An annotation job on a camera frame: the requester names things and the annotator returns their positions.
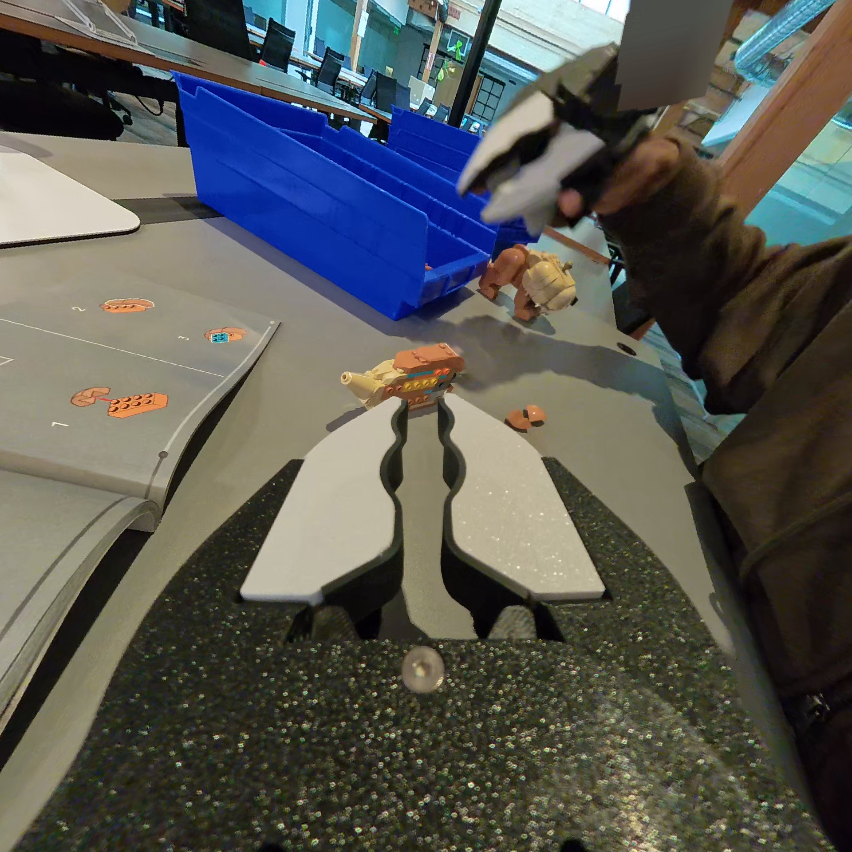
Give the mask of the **person's right forearm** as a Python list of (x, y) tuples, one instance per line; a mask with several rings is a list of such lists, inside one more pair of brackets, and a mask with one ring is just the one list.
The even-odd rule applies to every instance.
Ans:
[(600, 220), (709, 410), (744, 415), (850, 304), (850, 238), (773, 247), (723, 195), (719, 167), (676, 141), (667, 186)]

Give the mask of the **brown tan brick-built animal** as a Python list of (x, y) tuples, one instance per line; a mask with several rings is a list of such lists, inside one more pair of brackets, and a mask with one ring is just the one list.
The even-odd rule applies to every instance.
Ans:
[(515, 287), (515, 319), (531, 324), (544, 314), (576, 305), (578, 288), (571, 269), (572, 264), (562, 262), (557, 254), (516, 245), (488, 265), (478, 291), (494, 303), (505, 287)]

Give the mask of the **row of black office chairs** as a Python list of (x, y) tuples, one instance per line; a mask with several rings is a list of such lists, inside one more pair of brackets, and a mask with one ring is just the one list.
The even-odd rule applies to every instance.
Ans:
[(303, 75), (315, 90), (352, 105), (354, 110), (376, 113), (379, 121), (390, 121), (391, 113), (382, 106), (411, 113), (411, 91), (397, 80), (374, 72), (368, 82), (358, 88), (344, 77), (345, 57), (327, 50), (317, 68), (304, 66), (294, 54), (295, 33), (269, 19), (258, 48), (250, 40), (242, 5), (237, 2), (185, 2), (186, 37), (230, 56), (255, 62), (287, 74), (291, 68)]

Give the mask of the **brown tan brick-built model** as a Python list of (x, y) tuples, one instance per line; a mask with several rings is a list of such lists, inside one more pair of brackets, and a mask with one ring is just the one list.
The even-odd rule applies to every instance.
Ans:
[(403, 400), (413, 411), (437, 404), (453, 392), (465, 370), (464, 357), (447, 344), (399, 352), (366, 373), (346, 372), (341, 383), (368, 411), (391, 399)]

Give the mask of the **clear acrylic stand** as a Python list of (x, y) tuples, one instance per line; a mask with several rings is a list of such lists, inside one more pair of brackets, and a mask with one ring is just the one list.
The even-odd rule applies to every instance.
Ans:
[(61, 2), (63, 12), (58, 19), (84, 35), (116, 46), (137, 49), (139, 42), (128, 29), (102, 2)]

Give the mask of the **long wooden table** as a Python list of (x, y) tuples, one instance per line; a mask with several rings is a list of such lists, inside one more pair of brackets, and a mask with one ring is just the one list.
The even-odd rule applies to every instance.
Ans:
[(63, 7), (63, 4), (2, 3), (3, 29), (105, 58), (130, 61), (165, 72), (179, 72), (328, 115), (371, 124), (378, 122), (376, 117), (347, 101), (280, 70), (237, 58), (136, 20), (124, 19), (124, 25), (134, 31), (137, 44), (105, 41), (59, 19), (59, 7)]

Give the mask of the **person's right hand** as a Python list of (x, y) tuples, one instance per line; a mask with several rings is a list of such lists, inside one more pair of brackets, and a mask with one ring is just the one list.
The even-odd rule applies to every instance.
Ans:
[(570, 176), (559, 199), (560, 219), (573, 223), (588, 212), (606, 219), (650, 201), (675, 177), (680, 155), (676, 139), (647, 139), (608, 176)]

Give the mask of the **black pole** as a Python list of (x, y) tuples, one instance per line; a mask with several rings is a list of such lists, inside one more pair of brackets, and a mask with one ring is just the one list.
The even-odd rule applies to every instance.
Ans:
[(478, 28), (473, 39), (468, 59), (465, 62), (459, 90), (455, 96), (453, 109), (447, 123), (457, 130), (466, 113), (466, 108), (475, 91), (478, 73), (481, 68), (485, 51), (493, 35), (502, 2), (485, 2), (481, 12)]

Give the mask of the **black office chair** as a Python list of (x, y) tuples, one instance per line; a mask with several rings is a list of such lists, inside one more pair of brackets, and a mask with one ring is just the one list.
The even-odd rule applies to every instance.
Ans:
[(124, 133), (103, 88), (113, 69), (100, 58), (4, 30), (2, 71), (4, 132), (112, 142)]

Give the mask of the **stack of blue bins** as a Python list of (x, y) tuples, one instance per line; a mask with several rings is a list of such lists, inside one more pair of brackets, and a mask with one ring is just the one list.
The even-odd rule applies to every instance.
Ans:
[(539, 238), (532, 237), (527, 231), (523, 220), (518, 219), (499, 225), (485, 224), (481, 215), (489, 198), (475, 195), (461, 198), (456, 191), (461, 173), (479, 142), (480, 138), (474, 134), (426, 116), (402, 111), (397, 106), (392, 110), (390, 148), (452, 185), (451, 201), (455, 202), (463, 213), (496, 233), (494, 257), (517, 244), (535, 245)]

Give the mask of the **blue plastic bin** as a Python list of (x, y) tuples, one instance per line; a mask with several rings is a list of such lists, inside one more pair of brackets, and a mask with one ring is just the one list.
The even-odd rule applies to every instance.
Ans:
[(200, 200), (391, 321), (485, 272), (483, 203), (325, 115), (174, 72)]

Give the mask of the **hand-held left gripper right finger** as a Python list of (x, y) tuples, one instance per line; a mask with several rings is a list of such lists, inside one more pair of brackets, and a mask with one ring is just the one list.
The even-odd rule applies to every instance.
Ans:
[(438, 423), (453, 557), (525, 601), (602, 600), (605, 584), (542, 455), (455, 394), (439, 401)]

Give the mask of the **silver air duct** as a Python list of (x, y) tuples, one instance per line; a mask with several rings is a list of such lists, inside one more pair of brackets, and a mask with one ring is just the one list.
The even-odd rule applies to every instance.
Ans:
[(749, 80), (760, 80), (769, 66), (764, 59), (784, 40), (805, 25), (827, 11), (835, 2), (791, 2), (749, 37), (734, 57), (738, 75)]

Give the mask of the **wooden post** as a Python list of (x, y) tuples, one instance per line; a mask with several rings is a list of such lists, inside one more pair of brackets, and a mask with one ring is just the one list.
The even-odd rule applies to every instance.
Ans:
[(719, 158), (723, 194), (751, 215), (850, 91), (851, 3), (839, 2)]

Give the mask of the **grey open instruction booklet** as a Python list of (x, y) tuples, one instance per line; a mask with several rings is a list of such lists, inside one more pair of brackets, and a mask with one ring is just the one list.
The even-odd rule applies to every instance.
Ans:
[(3, 294), (6, 729), (103, 557), (162, 521), (182, 457), (280, 323), (142, 280)]

